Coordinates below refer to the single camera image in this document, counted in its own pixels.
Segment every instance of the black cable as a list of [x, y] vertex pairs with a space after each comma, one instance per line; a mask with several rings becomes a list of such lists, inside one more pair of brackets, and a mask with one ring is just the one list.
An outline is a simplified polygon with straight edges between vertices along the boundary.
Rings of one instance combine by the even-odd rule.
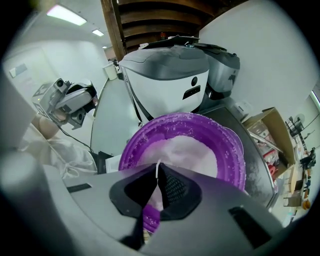
[[59, 125], [58, 125], [58, 127], [59, 127], [60, 131], [61, 131], [64, 135], [66, 135], [66, 136], [68, 136], [68, 137], [70, 137], [70, 138], [74, 139], [75, 141], [77, 141], [77, 142], [79, 142], [79, 143], [81, 143], [81, 144], [85, 145], [87, 148], [89, 148], [89, 149], [90, 149], [90, 152], [91, 152], [91, 153], [93, 153], [93, 152], [94, 152], [94, 151], [92, 150], [92, 148], [91, 148], [91, 147], [89, 147], [87, 144], [85, 144], [85, 143], [81, 142], [80, 140], [76, 139], [75, 137], [72, 137], [69, 133], [65, 132], [65, 131], [61, 128], [61, 126], [59, 126]]
[[314, 120], [316, 120], [316, 118], [317, 118], [319, 115], [320, 115], [320, 114], [317, 114], [316, 117], [315, 117], [306, 127], [304, 127], [303, 129], [306, 129], [309, 125], [311, 125], [312, 122], [313, 122]]

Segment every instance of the wooden ceiling beam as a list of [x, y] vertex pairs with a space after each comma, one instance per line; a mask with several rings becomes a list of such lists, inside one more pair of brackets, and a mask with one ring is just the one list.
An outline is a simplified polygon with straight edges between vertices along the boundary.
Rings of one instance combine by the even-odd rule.
[[125, 40], [125, 45], [126, 47], [132, 47], [132, 46], [138, 46], [140, 44], [144, 44], [144, 43], [153, 43], [153, 42], [157, 42], [160, 41], [161, 37], [160, 34], [145, 34], [145, 35], [141, 35], [138, 38], [134, 38], [134, 39], [127, 39]]
[[110, 36], [112, 47], [118, 61], [126, 55], [126, 45], [122, 25], [117, 18], [118, 10], [114, 9], [115, 0], [100, 0], [106, 27]]
[[127, 51], [128, 51], [128, 54], [129, 54], [129, 53], [132, 53], [132, 52], [134, 52], [134, 51], [136, 51], [138, 49], [139, 49], [139, 45], [135, 45], [135, 46], [128, 47]]
[[189, 8], [196, 9], [205, 14], [215, 16], [216, 11], [214, 9], [214, 4], [207, 3], [202, 0], [119, 0], [119, 6], [135, 4], [135, 3], [167, 3], [167, 4], [175, 4], [182, 5]]
[[161, 32], [175, 32], [177, 34], [191, 34], [190, 29], [187, 26], [171, 25], [171, 24], [156, 24], [156, 25], [139, 25], [123, 29], [123, 35], [125, 38], [146, 34], [146, 33], [161, 33]]
[[200, 17], [176, 10], [149, 9], [124, 12], [120, 15], [121, 23], [127, 24], [147, 20], [172, 20], [193, 23], [201, 26], [203, 21]]

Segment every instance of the person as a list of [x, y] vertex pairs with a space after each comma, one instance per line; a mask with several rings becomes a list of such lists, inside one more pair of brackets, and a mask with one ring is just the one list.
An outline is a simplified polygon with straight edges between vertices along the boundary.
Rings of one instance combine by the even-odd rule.
[[43, 165], [56, 167], [63, 179], [95, 175], [98, 170], [90, 152], [57, 136], [59, 127], [36, 114], [24, 134], [18, 151], [31, 154]]
[[313, 167], [316, 164], [316, 148], [313, 147], [310, 152], [307, 151], [307, 154], [308, 156], [300, 160], [300, 163], [302, 164], [303, 168], [304, 167], [309, 168], [309, 165], [311, 165], [310, 167]]

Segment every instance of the ceiling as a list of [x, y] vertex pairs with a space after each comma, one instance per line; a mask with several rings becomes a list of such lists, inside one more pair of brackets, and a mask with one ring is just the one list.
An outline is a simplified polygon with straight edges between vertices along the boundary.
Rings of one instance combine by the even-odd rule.
[[208, 23], [246, 0], [101, 0], [118, 60], [169, 36], [199, 36]]
[[[86, 19], [87, 22], [82, 26], [73, 25], [64, 20], [60, 20], [54, 17], [49, 17], [44, 13], [40, 13], [37, 18], [37, 25], [55, 25], [59, 27], [70, 28], [70, 26], [75, 26], [76, 29], [81, 30], [84, 33], [88, 34], [88, 37], [93, 38], [96, 42], [98, 42], [101, 47], [107, 46], [111, 47], [111, 41], [106, 25], [106, 21], [104, 18], [104, 14], [102, 11], [101, 0], [51, 0], [48, 4], [46, 2], [45, 9], [49, 9], [54, 4], [60, 4], [74, 13], [78, 14], [82, 18]], [[97, 36], [92, 33], [94, 30], [100, 30], [104, 33], [103, 36]]]

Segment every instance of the white string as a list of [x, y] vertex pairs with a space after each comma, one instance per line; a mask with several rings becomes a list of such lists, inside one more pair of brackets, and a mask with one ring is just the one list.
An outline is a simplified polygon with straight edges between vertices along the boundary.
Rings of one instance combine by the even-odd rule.
[[158, 169], [159, 169], [159, 165], [160, 165], [161, 159], [158, 160], [158, 162], [156, 163], [155, 166], [155, 178], [158, 180]]
[[84, 172], [84, 173], [96, 173], [95, 170], [88, 170], [88, 169], [83, 169], [80, 167], [74, 167], [72, 166], [72, 164], [82, 164], [82, 165], [87, 165], [87, 166], [91, 166], [94, 162], [93, 161], [71, 161], [68, 162], [63, 169], [63, 179], [66, 177], [70, 177], [70, 178], [77, 178], [80, 176], [79, 171]]

